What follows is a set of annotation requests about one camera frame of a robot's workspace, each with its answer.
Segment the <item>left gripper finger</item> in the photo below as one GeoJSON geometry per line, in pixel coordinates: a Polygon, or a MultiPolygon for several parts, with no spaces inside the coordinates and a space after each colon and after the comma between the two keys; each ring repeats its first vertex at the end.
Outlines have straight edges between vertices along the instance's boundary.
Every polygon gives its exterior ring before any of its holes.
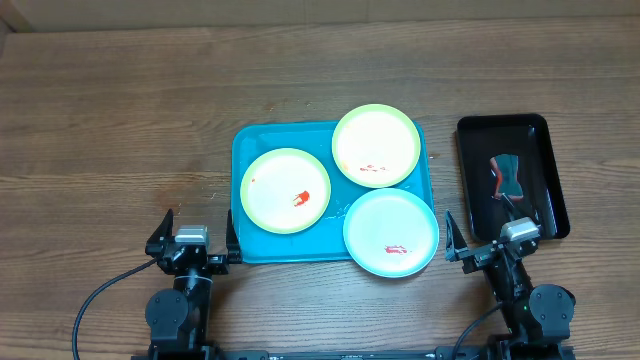
{"type": "Polygon", "coordinates": [[[229,256],[242,255],[241,247],[233,223],[233,214],[231,209],[229,209],[227,213],[225,244],[229,256]]]}
{"type": "Polygon", "coordinates": [[[172,209],[169,209],[165,214],[163,220],[160,225],[156,228],[156,230],[152,233],[152,235],[147,240],[148,245],[156,245],[163,244],[164,241],[172,236],[173,230],[173,219],[174,212],[172,209]]]}

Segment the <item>light blue plate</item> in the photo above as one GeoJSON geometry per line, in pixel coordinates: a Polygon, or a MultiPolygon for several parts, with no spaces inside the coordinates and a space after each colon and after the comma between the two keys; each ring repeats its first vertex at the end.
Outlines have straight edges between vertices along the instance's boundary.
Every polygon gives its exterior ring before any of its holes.
{"type": "Polygon", "coordinates": [[[418,196],[396,188],[370,191],[349,208],[343,239],[352,259],[385,278],[412,276],[424,269],[439,245],[439,226],[418,196]]]}

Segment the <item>green and red sponge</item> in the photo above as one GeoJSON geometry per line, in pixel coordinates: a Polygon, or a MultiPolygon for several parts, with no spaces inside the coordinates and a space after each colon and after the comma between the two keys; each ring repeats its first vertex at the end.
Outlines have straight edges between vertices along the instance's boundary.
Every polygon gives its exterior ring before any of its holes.
{"type": "Polygon", "coordinates": [[[524,193],[518,180],[519,158],[513,154],[500,154],[490,160],[492,174],[496,179],[493,197],[513,201],[523,199],[524,193]]]}

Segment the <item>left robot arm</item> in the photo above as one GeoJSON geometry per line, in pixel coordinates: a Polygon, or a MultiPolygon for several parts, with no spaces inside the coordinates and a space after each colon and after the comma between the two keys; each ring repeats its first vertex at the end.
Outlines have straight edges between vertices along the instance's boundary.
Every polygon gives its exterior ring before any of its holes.
{"type": "Polygon", "coordinates": [[[173,286],[155,293],[145,309],[150,328],[146,357],[159,359],[220,360],[218,345],[207,339],[212,277],[227,275],[242,262],[232,215],[227,215],[225,254],[208,252],[205,226],[183,226],[173,233],[174,213],[168,211],[146,242],[145,253],[167,275],[173,286]]]}

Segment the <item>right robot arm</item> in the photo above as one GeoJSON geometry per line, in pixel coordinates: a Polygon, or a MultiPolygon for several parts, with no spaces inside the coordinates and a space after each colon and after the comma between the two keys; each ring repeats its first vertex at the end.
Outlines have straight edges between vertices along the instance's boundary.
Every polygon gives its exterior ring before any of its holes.
{"type": "Polygon", "coordinates": [[[575,296],[554,284],[535,286],[523,258],[538,249],[539,227],[528,217],[507,222],[500,237],[489,244],[469,248],[452,215],[445,214],[445,258],[462,262],[466,274],[481,271],[496,305],[469,325],[444,359],[573,359],[573,349],[562,342],[570,337],[575,296]],[[491,335],[483,346],[462,343],[482,322],[501,313],[508,332],[491,335]]]}

